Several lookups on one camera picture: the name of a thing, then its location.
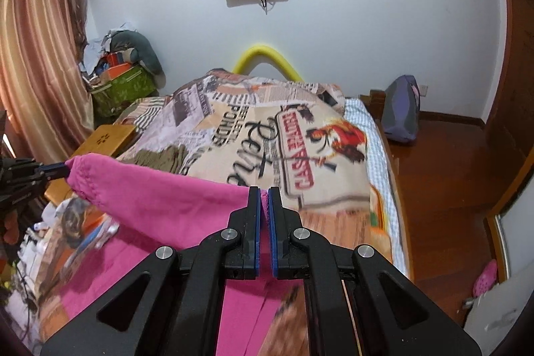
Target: checkered sheet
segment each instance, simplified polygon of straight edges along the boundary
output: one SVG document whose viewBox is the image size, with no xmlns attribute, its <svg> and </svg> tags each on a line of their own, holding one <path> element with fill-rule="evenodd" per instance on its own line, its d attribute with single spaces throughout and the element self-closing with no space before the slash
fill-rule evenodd
<svg viewBox="0 0 534 356">
<path fill-rule="evenodd" d="M 407 276 L 408 271 L 404 260 L 404 251 L 400 244 L 397 207 L 389 180 L 388 157 L 385 153 L 380 132 L 373 117 L 371 117 L 362 101 L 358 98 L 346 99 L 345 119 L 367 135 L 367 176 L 369 177 L 369 182 L 378 189 L 384 201 L 385 213 L 388 216 L 388 228 L 386 230 L 391 238 L 393 264 Z"/>
</svg>

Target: blue gripper pad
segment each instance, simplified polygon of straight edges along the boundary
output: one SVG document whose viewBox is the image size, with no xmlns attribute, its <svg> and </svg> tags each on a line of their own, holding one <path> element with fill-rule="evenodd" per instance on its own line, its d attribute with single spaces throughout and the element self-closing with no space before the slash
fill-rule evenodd
<svg viewBox="0 0 534 356">
<path fill-rule="evenodd" d="M 276 241 L 276 226 L 274 224 L 274 210 L 272 208 L 272 191 L 269 189 L 267 196 L 267 206 L 268 206 L 268 220 L 269 225 L 269 241 L 271 243 L 271 270 L 272 275 L 278 277 L 278 248 Z"/>
<path fill-rule="evenodd" d="M 262 217 L 262 195 L 261 191 L 258 191 L 258 200 L 256 204 L 256 238 L 255 238 L 255 250 L 254 250 L 254 264 L 256 270 L 256 276 L 260 276 L 260 221 Z"/>
</svg>

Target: orange box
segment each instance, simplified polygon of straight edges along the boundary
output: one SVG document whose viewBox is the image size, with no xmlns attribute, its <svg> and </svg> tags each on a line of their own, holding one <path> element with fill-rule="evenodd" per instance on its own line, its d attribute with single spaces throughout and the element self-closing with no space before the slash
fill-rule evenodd
<svg viewBox="0 0 534 356">
<path fill-rule="evenodd" d="M 131 67 L 132 64 L 129 64 L 128 62 L 125 62 L 124 64 L 119 64 L 115 67 L 110 67 L 100 75 L 100 79 L 102 82 L 107 83 L 110 80 L 119 77 L 122 73 L 126 73 L 128 70 L 130 70 Z"/>
<path fill-rule="evenodd" d="M 118 54 L 117 53 L 110 53 L 106 56 L 107 63 L 110 67 L 116 67 L 121 64 L 121 62 L 118 60 Z"/>
</svg>

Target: backpack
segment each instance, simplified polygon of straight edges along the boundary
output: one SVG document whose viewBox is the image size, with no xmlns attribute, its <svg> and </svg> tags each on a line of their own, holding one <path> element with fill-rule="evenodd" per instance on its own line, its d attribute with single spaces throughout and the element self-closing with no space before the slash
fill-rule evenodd
<svg viewBox="0 0 534 356">
<path fill-rule="evenodd" d="M 405 74 L 385 91 L 382 127 L 392 141 L 408 143 L 416 140 L 419 130 L 421 98 L 416 78 Z"/>
</svg>

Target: pink towel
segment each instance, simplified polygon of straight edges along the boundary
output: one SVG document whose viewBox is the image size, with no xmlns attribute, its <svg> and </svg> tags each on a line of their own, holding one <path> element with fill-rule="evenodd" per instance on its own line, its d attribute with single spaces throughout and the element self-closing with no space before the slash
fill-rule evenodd
<svg viewBox="0 0 534 356">
<path fill-rule="evenodd" d="M 78 196 L 121 223 L 105 246 L 87 254 L 83 271 L 66 284 L 63 305 L 73 318 L 117 283 L 158 246 L 196 246 L 225 228 L 243 208 L 248 188 L 120 163 L 99 154 L 74 157 L 67 183 Z M 262 191 L 260 277 L 226 285 L 217 355 L 257 354 L 289 282 L 270 271 L 266 192 Z"/>
</svg>

